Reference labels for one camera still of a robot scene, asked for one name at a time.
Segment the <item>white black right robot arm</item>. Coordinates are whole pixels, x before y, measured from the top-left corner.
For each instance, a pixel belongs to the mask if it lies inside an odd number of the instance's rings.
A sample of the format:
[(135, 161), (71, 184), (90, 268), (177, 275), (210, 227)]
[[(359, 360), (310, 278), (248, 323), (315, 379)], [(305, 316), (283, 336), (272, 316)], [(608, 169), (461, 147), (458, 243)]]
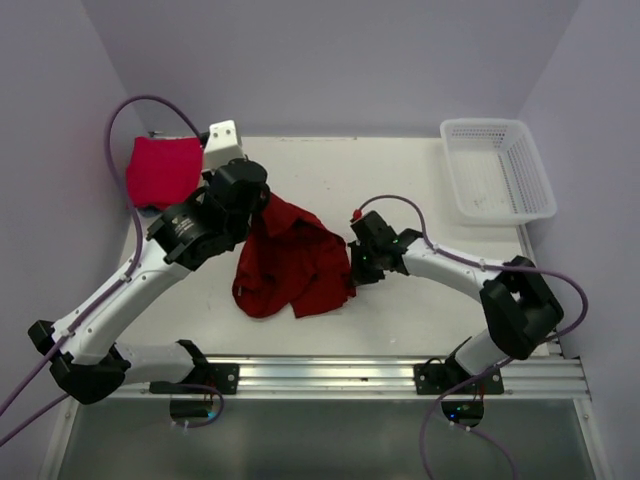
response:
[(482, 306), (485, 330), (456, 347), (433, 376), (454, 391), (470, 391), (482, 372), (508, 358), (527, 359), (564, 317), (542, 275), (528, 271), (535, 265), (526, 257), (516, 256), (495, 271), (466, 265), (428, 247), (417, 230), (396, 233), (375, 211), (356, 216), (351, 229), (354, 285), (374, 284), (394, 272), (442, 284)]

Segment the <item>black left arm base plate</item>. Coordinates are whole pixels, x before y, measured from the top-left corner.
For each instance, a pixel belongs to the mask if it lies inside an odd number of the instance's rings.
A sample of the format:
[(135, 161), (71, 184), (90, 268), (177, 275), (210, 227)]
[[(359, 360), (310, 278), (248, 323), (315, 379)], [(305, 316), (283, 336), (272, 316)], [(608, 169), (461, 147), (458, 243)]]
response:
[(235, 395), (240, 380), (238, 363), (209, 363), (200, 365), (184, 380), (177, 384), (168, 382), (151, 382), (151, 394), (209, 394), (208, 387), (222, 395)]

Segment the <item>dark red t shirt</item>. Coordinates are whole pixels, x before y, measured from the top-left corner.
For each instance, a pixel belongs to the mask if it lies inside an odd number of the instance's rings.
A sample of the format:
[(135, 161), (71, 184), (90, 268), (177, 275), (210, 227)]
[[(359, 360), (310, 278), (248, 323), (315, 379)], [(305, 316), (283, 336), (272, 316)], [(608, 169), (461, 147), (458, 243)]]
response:
[(254, 319), (286, 306), (298, 319), (337, 310), (356, 296), (346, 242), (313, 213), (271, 195), (252, 220), (232, 295)]

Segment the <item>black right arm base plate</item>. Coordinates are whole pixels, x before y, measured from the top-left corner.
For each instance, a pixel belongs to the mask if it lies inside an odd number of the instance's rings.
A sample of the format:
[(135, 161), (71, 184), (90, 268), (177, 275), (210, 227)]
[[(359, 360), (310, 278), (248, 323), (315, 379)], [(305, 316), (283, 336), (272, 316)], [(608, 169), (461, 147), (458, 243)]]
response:
[[(464, 370), (429, 359), (413, 365), (413, 381), (417, 395), (440, 395), (470, 378)], [(459, 388), (453, 395), (501, 395), (505, 392), (500, 372)]]

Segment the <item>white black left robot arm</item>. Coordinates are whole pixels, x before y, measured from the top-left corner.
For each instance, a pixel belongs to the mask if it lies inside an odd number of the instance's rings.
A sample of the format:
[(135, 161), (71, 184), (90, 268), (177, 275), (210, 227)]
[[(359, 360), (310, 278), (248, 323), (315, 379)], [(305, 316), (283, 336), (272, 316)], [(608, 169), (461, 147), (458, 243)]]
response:
[(246, 158), (205, 174), (185, 202), (136, 232), (134, 254), (88, 300), (55, 322), (29, 328), (65, 393), (90, 405), (129, 384), (166, 384), (178, 393), (212, 385), (206, 356), (193, 342), (134, 346), (119, 337), (165, 291), (247, 239), (251, 220), (270, 198), (267, 178), (262, 165)]

